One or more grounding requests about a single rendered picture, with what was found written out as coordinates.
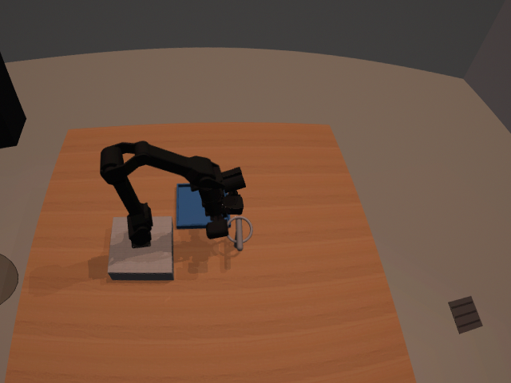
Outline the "blue tray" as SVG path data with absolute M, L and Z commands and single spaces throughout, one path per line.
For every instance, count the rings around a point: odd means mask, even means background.
M 192 191 L 190 183 L 176 185 L 176 229 L 206 228 L 206 217 L 199 191 Z

